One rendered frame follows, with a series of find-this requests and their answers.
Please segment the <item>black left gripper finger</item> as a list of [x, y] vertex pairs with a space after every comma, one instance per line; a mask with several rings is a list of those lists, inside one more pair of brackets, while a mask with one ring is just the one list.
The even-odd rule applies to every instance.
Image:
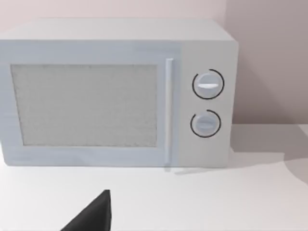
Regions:
[[111, 231], [111, 192], [104, 190], [60, 231]]

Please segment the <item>pale microwave door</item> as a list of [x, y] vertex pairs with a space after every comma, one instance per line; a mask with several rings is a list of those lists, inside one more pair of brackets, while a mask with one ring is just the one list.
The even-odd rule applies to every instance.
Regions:
[[179, 48], [130, 42], [1, 46], [5, 163], [165, 167], [167, 58], [173, 58], [172, 167], [179, 163]]

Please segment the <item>pale microwave oven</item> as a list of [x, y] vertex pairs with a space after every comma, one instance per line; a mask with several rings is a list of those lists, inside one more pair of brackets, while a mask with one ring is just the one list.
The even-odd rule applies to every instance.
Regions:
[[[164, 44], [180, 50], [178, 87], [178, 160], [172, 167], [225, 167], [239, 55], [238, 42], [210, 19], [178, 18], [44, 18], [0, 33], [6, 44], [60, 42]], [[222, 88], [212, 98], [194, 89], [198, 75], [220, 75]], [[193, 129], [197, 115], [214, 115], [219, 127], [210, 136]]]

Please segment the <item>small pale microwave knob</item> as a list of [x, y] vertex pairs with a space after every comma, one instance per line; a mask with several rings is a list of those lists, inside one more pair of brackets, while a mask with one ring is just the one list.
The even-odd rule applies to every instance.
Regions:
[[219, 120], [214, 115], [197, 115], [192, 122], [194, 131], [200, 136], [210, 136], [219, 127]]

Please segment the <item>large pale microwave knob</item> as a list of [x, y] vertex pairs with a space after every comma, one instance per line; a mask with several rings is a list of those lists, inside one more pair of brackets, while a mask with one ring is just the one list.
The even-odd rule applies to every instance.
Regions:
[[194, 89], [202, 98], [212, 98], [219, 94], [222, 88], [220, 75], [208, 72], [198, 75], [194, 81]]

